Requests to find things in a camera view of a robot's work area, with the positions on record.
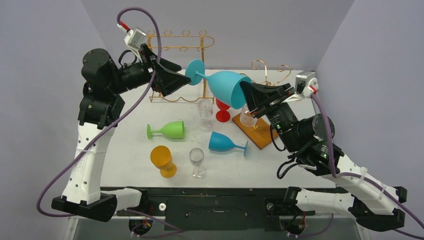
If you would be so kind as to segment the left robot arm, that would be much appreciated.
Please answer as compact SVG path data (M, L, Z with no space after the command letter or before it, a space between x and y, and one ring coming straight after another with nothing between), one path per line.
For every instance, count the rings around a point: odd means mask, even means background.
M96 220L109 221L117 211L130 208L136 215L149 209L143 191L134 187L102 192L100 183L107 149L118 125L125 102L122 94L143 85L170 95L189 84L181 67L158 59L149 49L141 51L142 60L117 67L102 48L87 52L82 59L85 79L78 113L78 141L75 163L68 168L67 185L52 200L54 210Z

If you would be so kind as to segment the gold hook rack wooden base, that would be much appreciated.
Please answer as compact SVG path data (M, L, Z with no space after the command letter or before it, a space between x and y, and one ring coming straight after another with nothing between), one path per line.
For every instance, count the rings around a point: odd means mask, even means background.
M292 73L292 68L288 65L279 65L277 71L282 73L288 71L285 77L276 82L271 82L268 80L268 68L266 63L263 60L254 60L251 62L251 67L254 70L259 70L261 66L264 67L264 80L259 82L260 85L267 86L277 86L281 84L286 78L288 78ZM262 118L257 119L256 127L246 127L240 122L240 113L234 116L231 120L232 122L247 136L247 138L259 149L262 150L268 146L273 140L276 139L277 135L270 131L270 125L263 120Z

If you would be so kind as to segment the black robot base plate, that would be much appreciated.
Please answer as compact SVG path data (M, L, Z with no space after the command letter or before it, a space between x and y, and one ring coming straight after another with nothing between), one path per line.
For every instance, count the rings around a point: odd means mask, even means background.
M142 212L164 217L166 223L187 231L263 229L280 231L299 220L303 212L284 203L284 188L164 188L143 190L141 205L133 212L121 210L119 217Z

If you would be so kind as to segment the green plastic goblet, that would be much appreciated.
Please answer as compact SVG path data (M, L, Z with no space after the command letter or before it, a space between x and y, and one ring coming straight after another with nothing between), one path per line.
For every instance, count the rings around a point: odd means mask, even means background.
M153 137L153 133L160 133L170 139L184 139L185 124L182 120L173 121L167 123L161 129L158 130L152 130L151 125L147 124L146 135L149 140Z

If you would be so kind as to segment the clear patterned wine glass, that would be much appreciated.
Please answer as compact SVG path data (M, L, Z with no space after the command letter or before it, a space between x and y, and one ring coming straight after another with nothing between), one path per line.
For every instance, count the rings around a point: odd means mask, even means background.
M243 126L251 128L255 128L258 121L257 118L252 116L246 104L240 109L239 120Z

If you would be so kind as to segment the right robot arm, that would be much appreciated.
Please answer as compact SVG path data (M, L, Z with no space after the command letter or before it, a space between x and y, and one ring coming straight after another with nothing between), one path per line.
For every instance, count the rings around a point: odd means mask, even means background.
M288 170L302 167L317 177L332 181L344 193L312 191L288 187L282 199L289 213L321 212L354 219L360 226L376 232L398 230L405 225L406 212L401 208L407 190L391 187L373 178L365 167L353 163L334 144L334 125L324 108L299 120L289 106L290 100L318 99L318 85L311 81L294 89L290 84L266 86L240 83L250 114L266 116L285 149L289 152Z

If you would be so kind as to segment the blue plastic goblet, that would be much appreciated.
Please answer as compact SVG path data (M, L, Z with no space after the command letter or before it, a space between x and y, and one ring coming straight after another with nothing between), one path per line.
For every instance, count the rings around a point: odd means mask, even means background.
M190 85L192 86L206 79L212 94L233 109L241 109L246 104L240 83L251 84L252 80L244 74L222 70L206 75L204 62L200 59L194 59L188 64L185 75L191 79Z
M247 155L248 141L245 145L235 144L228 136L213 131L210 135L208 149L215 152L227 152L231 149L242 149L243 156Z

